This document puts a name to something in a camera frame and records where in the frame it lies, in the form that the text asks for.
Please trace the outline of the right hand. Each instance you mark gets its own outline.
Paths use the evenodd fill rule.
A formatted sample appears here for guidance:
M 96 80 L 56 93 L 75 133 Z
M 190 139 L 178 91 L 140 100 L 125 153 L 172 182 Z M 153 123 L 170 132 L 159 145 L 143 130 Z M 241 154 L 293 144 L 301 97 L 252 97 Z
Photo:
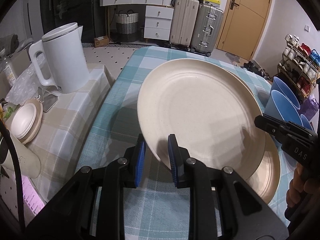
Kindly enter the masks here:
M 306 169 L 298 163 L 294 171 L 293 179 L 290 181 L 289 190 L 286 193 L 288 207 L 294 207 L 300 202 L 300 195 L 303 191 L 314 194 L 317 190 L 317 184 L 312 179 L 303 180 L 302 175 L 305 171 Z

